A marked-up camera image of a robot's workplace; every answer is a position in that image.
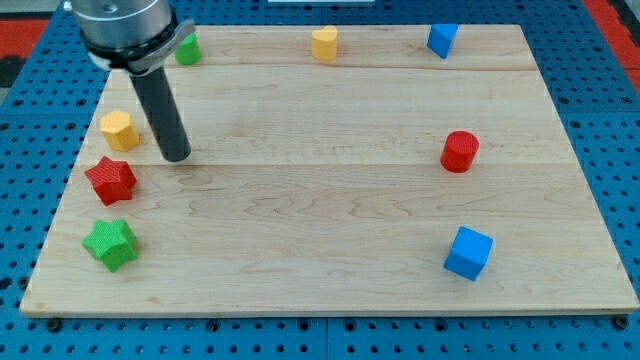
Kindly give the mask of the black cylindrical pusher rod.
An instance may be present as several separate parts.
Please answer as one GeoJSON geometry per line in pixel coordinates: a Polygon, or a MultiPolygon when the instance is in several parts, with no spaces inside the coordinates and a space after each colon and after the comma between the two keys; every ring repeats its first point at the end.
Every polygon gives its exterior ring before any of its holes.
{"type": "Polygon", "coordinates": [[[169,162],[185,160],[191,145],[164,68],[130,79],[162,157],[169,162]]]}

